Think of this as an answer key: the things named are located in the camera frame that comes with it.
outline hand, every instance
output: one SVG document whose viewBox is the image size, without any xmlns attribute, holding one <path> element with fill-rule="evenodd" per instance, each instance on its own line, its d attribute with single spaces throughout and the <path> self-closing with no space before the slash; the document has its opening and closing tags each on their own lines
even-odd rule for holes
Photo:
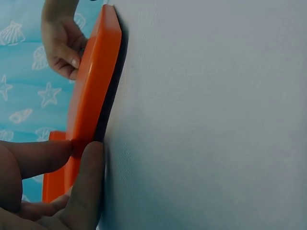
<svg viewBox="0 0 307 230">
<path fill-rule="evenodd" d="M 95 230 L 105 167 L 100 142 L 85 148 L 80 174 L 71 193 L 50 204 L 21 201 L 22 179 L 59 169 L 67 162 L 71 151 L 69 141 L 0 141 L 0 229 Z"/>
<path fill-rule="evenodd" d="M 65 78 L 76 79 L 87 39 L 73 20 L 77 0 L 46 0 L 42 39 L 50 67 Z"/>
</svg>

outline blue patterned fabric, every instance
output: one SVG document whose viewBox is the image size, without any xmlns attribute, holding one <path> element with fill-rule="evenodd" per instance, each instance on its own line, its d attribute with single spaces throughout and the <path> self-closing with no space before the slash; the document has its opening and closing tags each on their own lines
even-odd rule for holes
<svg viewBox="0 0 307 230">
<path fill-rule="evenodd" d="M 45 141 L 65 130 L 73 82 L 48 66 L 40 34 L 43 0 L 0 1 L 0 139 Z M 75 21 L 86 36 L 102 0 L 80 0 Z M 40 201 L 42 176 L 24 180 L 24 200 Z"/>
</svg>

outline white wall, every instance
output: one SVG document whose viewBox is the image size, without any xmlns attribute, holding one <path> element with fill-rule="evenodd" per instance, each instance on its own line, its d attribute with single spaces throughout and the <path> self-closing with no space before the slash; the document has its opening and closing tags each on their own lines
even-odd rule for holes
<svg viewBox="0 0 307 230">
<path fill-rule="evenodd" d="M 111 0 L 129 46 L 107 230 L 307 229 L 307 1 Z"/>
</svg>

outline orange tray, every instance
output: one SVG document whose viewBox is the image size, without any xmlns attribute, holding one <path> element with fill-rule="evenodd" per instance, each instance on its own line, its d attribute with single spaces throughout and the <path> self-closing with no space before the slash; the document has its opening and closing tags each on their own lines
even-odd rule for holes
<svg viewBox="0 0 307 230">
<path fill-rule="evenodd" d="M 66 132 L 53 131 L 49 140 L 71 140 L 73 154 L 64 167 L 46 173 L 43 201 L 67 192 L 79 172 L 84 148 L 94 137 L 121 42 L 121 29 L 113 6 L 104 5 L 84 50 L 68 112 Z"/>
</svg>

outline starfish print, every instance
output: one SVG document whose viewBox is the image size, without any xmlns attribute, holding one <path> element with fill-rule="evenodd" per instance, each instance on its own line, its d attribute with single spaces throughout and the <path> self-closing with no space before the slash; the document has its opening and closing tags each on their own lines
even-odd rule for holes
<svg viewBox="0 0 307 230">
<path fill-rule="evenodd" d="M 6 75 L 4 75 L 0 81 L 0 93 L 6 101 L 8 100 L 8 90 L 11 88 L 13 88 L 13 86 L 6 83 Z"/>
<path fill-rule="evenodd" d="M 44 108 L 47 104 L 53 103 L 57 104 L 56 95 L 62 90 L 62 88 L 53 89 L 51 83 L 48 82 L 46 85 L 46 90 L 38 91 L 37 94 L 43 98 L 41 107 Z"/>
</svg>

